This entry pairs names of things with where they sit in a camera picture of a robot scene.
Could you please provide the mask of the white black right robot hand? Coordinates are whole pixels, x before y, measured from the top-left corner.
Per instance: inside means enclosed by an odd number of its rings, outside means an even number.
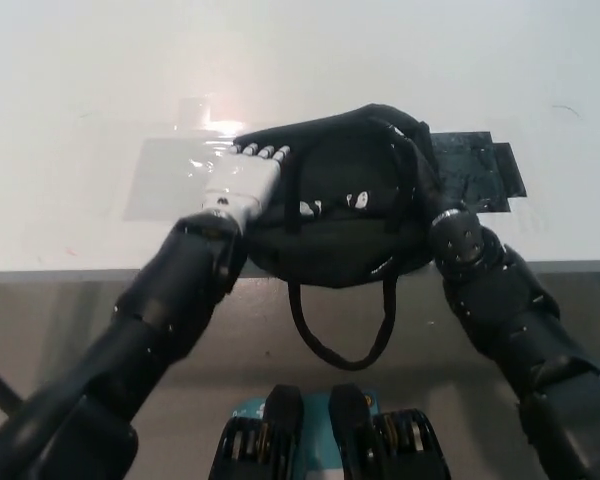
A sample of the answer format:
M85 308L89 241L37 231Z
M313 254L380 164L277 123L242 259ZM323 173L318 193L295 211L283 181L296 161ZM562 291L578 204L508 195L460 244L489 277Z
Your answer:
M339 212L364 211L369 204L369 192L348 193L330 198L299 202L299 213L304 218L319 218Z

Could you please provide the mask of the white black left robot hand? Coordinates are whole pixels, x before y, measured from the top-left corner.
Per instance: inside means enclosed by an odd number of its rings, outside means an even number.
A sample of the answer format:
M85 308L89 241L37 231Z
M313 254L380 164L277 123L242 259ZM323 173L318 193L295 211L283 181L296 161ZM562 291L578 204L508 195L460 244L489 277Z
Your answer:
M231 147L209 177L202 211L231 218L244 229L266 209L290 151L287 145Z

